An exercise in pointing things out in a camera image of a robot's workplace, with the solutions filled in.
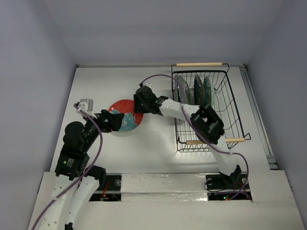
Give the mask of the red floral plate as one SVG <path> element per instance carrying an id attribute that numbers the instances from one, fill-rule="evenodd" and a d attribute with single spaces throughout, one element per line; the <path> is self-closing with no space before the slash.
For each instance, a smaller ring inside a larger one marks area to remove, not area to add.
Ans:
<path id="1" fill-rule="evenodd" d="M 112 132 L 113 136 L 127 136 L 134 131 L 142 122 L 143 114 L 134 112 L 134 101 L 122 99 L 113 103 L 108 111 L 112 114 L 123 113 L 124 117 L 118 132 Z"/>

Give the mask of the dark teal brown-rimmed plate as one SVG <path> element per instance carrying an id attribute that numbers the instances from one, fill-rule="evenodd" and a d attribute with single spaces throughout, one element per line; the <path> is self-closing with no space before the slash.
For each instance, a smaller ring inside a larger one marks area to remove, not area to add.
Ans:
<path id="1" fill-rule="evenodd" d="M 208 103 L 211 107 L 214 107 L 215 92 L 211 84 L 211 81 L 208 77 L 204 77 L 203 87 L 204 87 L 204 101 Z"/>

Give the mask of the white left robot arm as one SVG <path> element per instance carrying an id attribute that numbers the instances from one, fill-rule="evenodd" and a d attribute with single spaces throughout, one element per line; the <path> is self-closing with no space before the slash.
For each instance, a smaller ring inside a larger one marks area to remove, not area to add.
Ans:
<path id="1" fill-rule="evenodd" d="M 65 127 L 64 145 L 55 169 L 51 204 L 42 219 L 41 230 L 73 230 L 94 191 L 106 185 L 105 168 L 88 164 L 88 150 L 103 133 L 119 131 L 123 113 L 102 110 L 89 114 L 78 110 L 86 123 L 75 121 Z"/>

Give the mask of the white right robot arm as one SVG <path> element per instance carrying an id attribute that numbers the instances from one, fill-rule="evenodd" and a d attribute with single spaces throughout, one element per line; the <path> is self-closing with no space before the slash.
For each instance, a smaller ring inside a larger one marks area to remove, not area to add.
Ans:
<path id="1" fill-rule="evenodd" d="M 209 104 L 189 105 L 165 96 L 157 97 L 149 86 L 143 84 L 135 92 L 133 100 L 136 113 L 151 113 L 186 121 L 198 139 L 210 148 L 217 161 L 222 185 L 227 189 L 244 189 L 245 183 L 241 188 L 237 185 L 242 170 L 234 156 L 240 154 L 229 151 L 224 137 L 224 124 Z"/>

